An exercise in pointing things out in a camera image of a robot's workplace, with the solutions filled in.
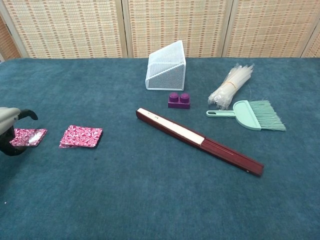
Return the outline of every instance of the purple toy block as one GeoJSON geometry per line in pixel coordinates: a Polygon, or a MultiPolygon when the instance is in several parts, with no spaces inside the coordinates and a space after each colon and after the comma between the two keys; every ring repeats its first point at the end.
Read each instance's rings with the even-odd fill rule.
{"type": "Polygon", "coordinates": [[[190,97],[188,93],[182,93],[181,96],[176,92],[172,92],[168,100],[168,108],[189,109],[190,97]]]}

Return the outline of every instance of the pink patterned fabric square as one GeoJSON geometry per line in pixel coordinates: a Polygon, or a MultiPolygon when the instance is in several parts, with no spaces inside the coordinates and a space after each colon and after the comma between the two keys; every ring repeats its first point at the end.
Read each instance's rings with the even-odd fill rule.
{"type": "Polygon", "coordinates": [[[14,147],[36,147],[47,133],[47,129],[15,128],[15,138],[10,141],[14,147]]]}
{"type": "Polygon", "coordinates": [[[102,128],[70,125],[64,132],[59,148],[93,148],[97,145],[102,131],[102,128]]]}

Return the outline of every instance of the woven bamboo screen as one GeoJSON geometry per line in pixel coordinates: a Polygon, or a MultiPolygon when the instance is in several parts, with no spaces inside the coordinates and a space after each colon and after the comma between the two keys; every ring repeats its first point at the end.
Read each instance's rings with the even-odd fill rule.
{"type": "Polygon", "coordinates": [[[3,2],[31,58],[127,55],[121,45],[116,0],[3,2]]]}
{"type": "Polygon", "coordinates": [[[133,57],[148,57],[177,40],[182,40],[186,57],[221,57],[232,1],[125,2],[128,4],[129,16],[125,15],[125,18],[129,18],[133,57]]]}
{"type": "Polygon", "coordinates": [[[320,21],[314,30],[309,44],[303,52],[303,57],[316,57],[320,58],[320,21]]]}
{"type": "Polygon", "coordinates": [[[20,54],[16,48],[16,45],[11,38],[11,35],[8,32],[8,29],[0,17],[0,54],[3,57],[3,59],[9,60],[9,59],[16,59],[20,58],[20,54]]]}
{"type": "Polygon", "coordinates": [[[234,0],[227,57],[300,57],[319,19],[320,0],[234,0]]]}

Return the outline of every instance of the plastic straw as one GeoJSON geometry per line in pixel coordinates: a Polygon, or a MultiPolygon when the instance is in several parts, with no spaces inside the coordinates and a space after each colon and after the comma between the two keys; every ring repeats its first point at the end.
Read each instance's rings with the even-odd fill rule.
{"type": "Polygon", "coordinates": [[[209,104],[216,104],[217,108],[228,109],[236,92],[250,79],[254,65],[236,65],[230,70],[220,87],[208,97],[209,104]]]}

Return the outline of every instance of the teal table surface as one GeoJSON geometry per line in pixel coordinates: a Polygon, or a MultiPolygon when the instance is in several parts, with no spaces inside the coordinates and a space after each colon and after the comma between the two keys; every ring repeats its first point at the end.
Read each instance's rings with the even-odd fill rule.
{"type": "Polygon", "coordinates": [[[320,239],[320,58],[187,58],[190,109],[147,90],[147,58],[0,64],[0,107],[31,109],[37,147],[0,152],[0,239],[320,239]],[[209,118],[208,96],[251,65],[239,100],[271,102],[287,131],[209,118]],[[137,119],[145,108],[264,164],[248,174],[137,119]],[[103,128],[97,148],[59,148],[69,125],[103,128]]]}

